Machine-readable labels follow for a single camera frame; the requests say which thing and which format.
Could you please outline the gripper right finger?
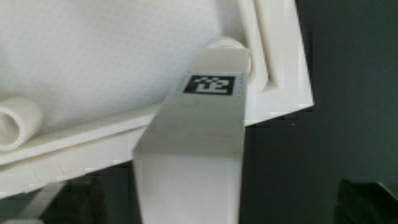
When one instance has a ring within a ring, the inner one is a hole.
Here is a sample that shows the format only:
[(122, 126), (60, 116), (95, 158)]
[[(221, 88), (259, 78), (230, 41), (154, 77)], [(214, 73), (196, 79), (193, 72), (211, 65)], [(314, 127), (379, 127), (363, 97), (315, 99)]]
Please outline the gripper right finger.
[(333, 224), (398, 224), (398, 199), (376, 182), (340, 180)]

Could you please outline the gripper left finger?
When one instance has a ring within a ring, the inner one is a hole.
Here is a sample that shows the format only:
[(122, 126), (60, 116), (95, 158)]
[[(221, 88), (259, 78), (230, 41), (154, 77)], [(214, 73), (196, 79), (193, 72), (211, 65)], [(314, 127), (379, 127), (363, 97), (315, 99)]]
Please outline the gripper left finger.
[(26, 198), (10, 224), (109, 224), (97, 178), (45, 185)]

